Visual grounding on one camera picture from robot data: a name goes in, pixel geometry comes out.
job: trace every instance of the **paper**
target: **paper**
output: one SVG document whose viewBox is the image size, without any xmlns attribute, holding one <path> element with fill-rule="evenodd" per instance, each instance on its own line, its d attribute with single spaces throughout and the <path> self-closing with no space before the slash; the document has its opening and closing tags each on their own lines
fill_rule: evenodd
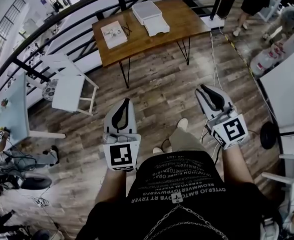
<svg viewBox="0 0 294 240">
<path fill-rule="evenodd" d="M 101 32 L 109 49 L 123 44 L 128 40 L 118 21 L 103 26 Z"/>
</svg>

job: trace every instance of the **leg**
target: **leg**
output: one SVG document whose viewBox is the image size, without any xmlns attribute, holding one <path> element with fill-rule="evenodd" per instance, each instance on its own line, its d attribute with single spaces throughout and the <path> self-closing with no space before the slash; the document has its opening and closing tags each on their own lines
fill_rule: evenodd
<svg viewBox="0 0 294 240">
<path fill-rule="evenodd" d="M 127 87 L 127 89 L 129 89 L 130 60 L 131 60 L 131 58 L 129 58 L 129 66 L 128 66 L 128 80 L 126 80 L 125 72 L 123 71 L 122 62 L 121 62 L 121 61 L 119 62 L 120 69 L 121 69 L 121 72 L 122 72 L 122 75 L 123 75 L 123 79 L 125 80 L 125 83 L 126 83 L 126 87 Z"/>
<path fill-rule="evenodd" d="M 31 77 L 26 76 L 26 80 L 28 83 L 32 84 L 33 86 L 43 90 L 44 86 L 42 84 L 40 84 L 39 82 L 35 81 L 34 79 L 32 79 Z"/>
<path fill-rule="evenodd" d="M 241 26 L 246 22 L 247 18 L 249 17 L 249 14 L 242 11 L 239 19 L 238 19 L 238 26 L 236 28 L 236 30 L 232 33 L 235 37 L 239 36 L 240 30 L 241 30 Z"/>
<path fill-rule="evenodd" d="M 268 173 L 268 172 L 263 172 L 261 176 L 263 176 L 264 178 L 268 178 L 268 179 L 271 179 L 277 182 L 282 182 L 289 185 L 293 183 L 293 179 L 291 178 L 279 176 L 279 175 Z"/>
<path fill-rule="evenodd" d="M 30 130 L 29 137 L 65 139 L 66 135 L 62 133 L 52 133 L 52 132 L 45 132 L 45 131 Z"/>
<path fill-rule="evenodd" d="M 183 50 L 180 47 L 180 44 L 178 43 L 178 41 L 177 41 L 177 44 L 178 44 L 178 46 L 179 46 L 179 48 L 180 48 L 180 50 L 182 52 L 182 55 L 185 57 L 185 60 L 187 62 L 187 65 L 189 65 L 189 61 L 190 61 L 190 37 L 188 38 L 188 54 L 187 54 L 186 46 L 185 46 L 185 43 L 184 43 L 183 40 L 182 40 L 182 44 L 183 44 L 183 47 L 184 47 L 184 50 L 185 50 L 186 55 L 183 53 Z"/>
<path fill-rule="evenodd" d="M 6 233 L 6 232 L 15 232 L 21 229 L 21 225 L 14 225 L 14 226 L 2 226 L 0 227 L 0 234 Z"/>
<path fill-rule="evenodd" d="M 9 212 L 3 215 L 2 217 L 0 217 L 0 227 L 2 227 L 12 217 L 12 215 L 13 213 Z"/>
<path fill-rule="evenodd" d="M 270 24 L 269 28 L 267 29 L 267 31 L 265 32 L 265 34 L 267 34 L 268 36 L 272 35 L 273 33 L 276 32 L 276 30 L 281 27 L 281 18 L 280 16 L 273 22 Z"/>
<path fill-rule="evenodd" d="M 184 127 L 180 127 L 180 123 L 184 121 Z M 177 129 L 170 136 L 169 140 L 172 146 L 172 151 L 206 151 L 199 140 L 191 133 L 186 132 L 188 120 L 183 118 L 179 121 Z"/>
<path fill-rule="evenodd" d="M 244 24 L 247 20 L 247 18 L 249 17 L 249 14 L 242 11 L 240 16 L 239 16 L 239 19 L 238 19 L 238 28 L 240 28 L 242 26 L 242 24 Z"/>
<path fill-rule="evenodd" d="M 77 109 L 77 111 L 78 111 L 78 112 L 80 112 L 80 113 L 86 114 L 86 115 L 88 115 L 88 116 L 91 116 L 91 117 L 93 116 L 93 114 L 92 114 L 92 113 L 89 113 L 89 112 L 87 112 L 87 111 L 84 111 L 84 110 L 82 110 L 82 109 L 79 109 L 79 108 Z"/>
</svg>

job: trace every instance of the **black shirt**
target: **black shirt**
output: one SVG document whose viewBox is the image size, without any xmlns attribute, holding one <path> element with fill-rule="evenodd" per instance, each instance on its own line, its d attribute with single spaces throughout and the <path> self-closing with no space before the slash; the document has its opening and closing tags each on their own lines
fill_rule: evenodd
<svg viewBox="0 0 294 240">
<path fill-rule="evenodd" d="M 258 240 L 261 195 L 251 183 L 225 184 L 206 152 L 157 155 L 125 200 L 95 205 L 77 239 Z"/>
</svg>

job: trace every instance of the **wooden floor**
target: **wooden floor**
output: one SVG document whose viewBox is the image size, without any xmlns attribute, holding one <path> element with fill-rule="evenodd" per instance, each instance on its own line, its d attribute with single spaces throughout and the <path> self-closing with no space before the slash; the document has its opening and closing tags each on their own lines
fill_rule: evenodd
<svg viewBox="0 0 294 240">
<path fill-rule="evenodd" d="M 230 37 L 241 3 L 241 0 L 236 0 L 223 29 Z M 248 31 L 243 31 L 237 39 L 231 37 L 247 60 L 261 50 L 261 35 L 266 28 L 258 16 L 248 22 Z M 238 111 L 243 113 L 248 129 L 258 133 L 262 124 L 270 120 L 259 91 L 248 69 L 220 32 L 213 33 L 213 43 L 221 86 L 230 95 Z M 54 181 L 42 196 L 50 202 L 46 210 L 35 205 L 30 197 L 39 197 L 43 190 L 10 190 L 0 198 L 0 210 L 6 212 L 14 209 L 17 212 L 11 224 L 24 223 L 32 225 L 33 229 L 54 230 L 48 213 L 60 224 L 67 239 L 75 238 L 94 205 L 106 170 L 102 148 L 104 117 L 115 102 L 125 97 L 134 103 L 138 133 L 142 136 L 138 161 L 150 155 L 155 146 L 161 145 L 181 118 L 189 120 L 188 131 L 200 138 L 205 116 L 197 104 L 194 91 L 200 84 L 214 83 L 210 35 L 191 39 L 189 66 L 176 44 L 132 58 L 129 89 L 125 88 L 118 65 L 100 69 L 89 74 L 89 77 L 100 87 L 93 117 L 53 109 L 46 101 L 29 110 L 32 130 L 64 133 L 67 138 L 30 138 L 21 144 L 21 149 L 26 153 L 41 153 L 56 144 L 60 149 L 60 164 L 41 171 Z M 89 92 L 92 92 L 91 86 L 85 89 L 86 94 L 89 95 Z M 85 101 L 82 109 L 88 109 Z M 213 154 L 216 141 L 207 135 L 204 145 Z M 280 170 L 278 147 L 264 150 L 260 146 L 259 136 L 250 132 L 249 137 L 241 143 L 241 150 L 258 187 L 268 197 L 279 200 L 279 185 L 260 176 L 266 170 Z M 217 169 L 222 175 L 220 161 Z M 128 174 L 128 186 L 134 176 L 133 172 Z"/>
</svg>

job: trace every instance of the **black cable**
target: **black cable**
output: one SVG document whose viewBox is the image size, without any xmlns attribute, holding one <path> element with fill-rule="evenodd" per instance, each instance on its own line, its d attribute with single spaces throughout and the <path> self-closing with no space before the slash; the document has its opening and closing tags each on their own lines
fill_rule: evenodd
<svg viewBox="0 0 294 240">
<path fill-rule="evenodd" d="M 34 171 L 34 169 L 35 169 L 36 166 L 37 166 L 37 160 L 36 160 L 35 158 L 33 158 L 31 155 L 29 155 L 29 154 L 23 154 L 23 153 L 22 153 L 22 152 L 21 152 L 21 151 L 15 146 L 15 145 L 13 145 L 8 139 L 7 139 L 7 141 L 11 144 L 12 147 L 15 147 L 16 150 L 19 151 L 19 152 L 22 154 L 22 156 L 12 156 L 12 155 L 9 155 L 8 153 L 6 153 L 6 152 L 4 151 L 4 154 L 7 155 L 8 157 L 10 157 L 10 158 L 12 158 L 12 159 L 19 159 L 19 160 L 18 160 L 17 163 L 15 163 L 13 166 L 11 166 L 11 167 L 9 167 L 9 168 L 3 168 L 3 167 L 0 167 L 0 169 L 2 169 L 2 172 L 3 172 L 4 174 L 9 174 L 9 173 L 12 172 L 12 171 L 18 171 L 18 172 L 20 172 L 20 173 L 27 172 L 27 171 L 30 171 L 30 172 Z M 35 161 L 35 164 L 34 164 L 32 167 L 28 168 L 28 169 L 25 169 L 25 170 L 19 170 L 19 169 L 18 169 L 18 165 L 19 165 L 19 163 L 20 163 L 23 159 L 33 159 L 33 160 Z"/>
<path fill-rule="evenodd" d="M 216 161 L 215 161 L 215 165 L 217 164 L 218 162 L 218 158 L 219 158 L 219 151 L 221 150 L 221 146 L 219 146 L 218 148 L 218 152 L 217 152 L 217 157 L 216 157 Z"/>
<path fill-rule="evenodd" d="M 254 134 L 256 134 L 256 135 L 259 135 L 259 134 L 256 133 L 254 130 L 248 130 L 248 132 L 252 132 L 252 133 L 254 133 Z"/>
<path fill-rule="evenodd" d="M 166 142 L 166 141 L 170 141 L 170 139 L 165 139 L 163 142 L 162 142 L 162 144 L 161 144 L 161 150 L 163 151 L 163 145 L 164 145 L 164 143 Z"/>
<path fill-rule="evenodd" d="M 202 142 L 203 142 L 203 138 L 207 135 L 208 132 L 209 132 L 209 131 L 207 131 L 207 132 L 205 133 L 205 135 L 202 136 L 202 138 L 201 138 L 201 144 L 202 144 Z"/>
</svg>

